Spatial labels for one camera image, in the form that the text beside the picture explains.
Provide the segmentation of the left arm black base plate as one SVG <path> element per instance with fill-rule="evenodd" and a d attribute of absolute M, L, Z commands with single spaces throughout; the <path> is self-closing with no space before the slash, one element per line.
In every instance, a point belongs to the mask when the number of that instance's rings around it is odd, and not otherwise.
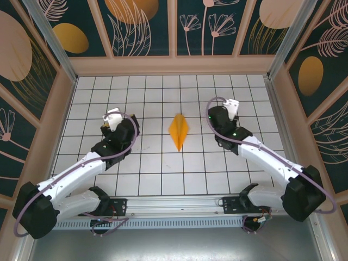
<path fill-rule="evenodd" d="M 96 210 L 90 212 L 90 214 L 93 216 L 120 217 L 126 215 L 126 210 L 126 198 L 111 198 L 108 200 L 102 200 Z"/>

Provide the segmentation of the aluminium corner post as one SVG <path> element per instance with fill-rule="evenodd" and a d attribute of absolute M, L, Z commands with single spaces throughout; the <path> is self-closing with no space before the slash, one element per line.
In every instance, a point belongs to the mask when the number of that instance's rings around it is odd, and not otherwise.
<path fill-rule="evenodd" d="M 23 0 L 24 5 L 33 17 L 33 20 L 37 24 L 40 32 L 46 38 L 47 43 L 51 47 L 53 53 L 58 58 L 62 68 L 67 73 L 69 79 L 76 83 L 77 75 L 73 69 L 73 66 L 64 51 L 62 45 L 60 44 L 56 34 L 54 33 L 49 21 L 44 17 L 44 14 L 39 7 L 36 0 Z"/>
<path fill-rule="evenodd" d="M 302 3 L 267 71 L 266 75 L 269 81 L 272 81 L 276 77 L 292 46 L 295 44 L 296 39 L 301 34 L 307 20 L 315 9 L 317 1 L 318 0 L 304 0 Z"/>

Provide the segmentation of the grey metal sheet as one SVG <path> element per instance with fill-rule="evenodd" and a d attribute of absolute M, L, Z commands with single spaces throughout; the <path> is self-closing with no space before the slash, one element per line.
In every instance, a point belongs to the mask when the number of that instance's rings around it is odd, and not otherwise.
<path fill-rule="evenodd" d="M 26 242 L 18 261 L 339 261 L 317 223 L 271 219 L 257 233 L 238 227 L 53 231 Z"/>

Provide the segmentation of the aluminium side rail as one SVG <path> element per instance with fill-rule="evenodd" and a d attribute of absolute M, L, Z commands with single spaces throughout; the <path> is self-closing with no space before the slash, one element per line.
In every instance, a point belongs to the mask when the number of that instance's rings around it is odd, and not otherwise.
<path fill-rule="evenodd" d="M 282 141 L 285 156 L 292 162 L 299 164 L 299 158 L 297 156 L 292 137 L 289 133 L 289 128 L 282 110 L 282 106 L 278 99 L 275 86 L 273 82 L 267 78 L 267 76 L 264 77 L 264 81 L 269 95 L 274 117 L 277 123 L 277 128 Z"/>

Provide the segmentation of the aluminium mounting rail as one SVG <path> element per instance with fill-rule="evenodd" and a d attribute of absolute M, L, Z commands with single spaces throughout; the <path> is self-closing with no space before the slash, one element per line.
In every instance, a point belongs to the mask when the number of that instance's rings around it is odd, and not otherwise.
<path fill-rule="evenodd" d="M 30 206 L 35 218 L 53 218 L 53 222 L 60 222 L 75 216 L 91 215 L 102 200 L 109 197 L 101 191 L 87 190 L 82 194 L 66 197 L 53 202 L 48 197 L 37 198 Z M 223 213 L 221 196 L 169 196 L 169 197 L 130 197 L 127 198 L 126 215 L 135 216 L 189 216 L 214 213 Z M 240 197 L 244 202 L 249 201 L 247 197 Z M 254 206 L 270 207 L 272 210 L 284 212 L 282 200 L 276 198 L 275 202 L 253 203 Z"/>

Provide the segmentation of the orange square paper sheet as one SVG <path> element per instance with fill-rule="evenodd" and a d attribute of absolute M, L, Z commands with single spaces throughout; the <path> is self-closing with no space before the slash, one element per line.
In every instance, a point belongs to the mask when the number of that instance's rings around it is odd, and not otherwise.
<path fill-rule="evenodd" d="M 169 126 L 169 134 L 176 146 L 178 152 L 181 151 L 185 138 L 187 137 L 189 132 L 189 125 L 182 114 L 177 114 L 170 126 Z"/>

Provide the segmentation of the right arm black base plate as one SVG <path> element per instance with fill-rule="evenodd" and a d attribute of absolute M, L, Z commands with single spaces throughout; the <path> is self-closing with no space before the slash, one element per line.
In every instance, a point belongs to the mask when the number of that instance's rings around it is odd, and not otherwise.
<path fill-rule="evenodd" d="M 223 197 L 221 205 L 225 214 L 261 214 L 264 210 L 271 212 L 270 207 L 254 206 L 249 201 L 244 202 L 239 196 Z"/>

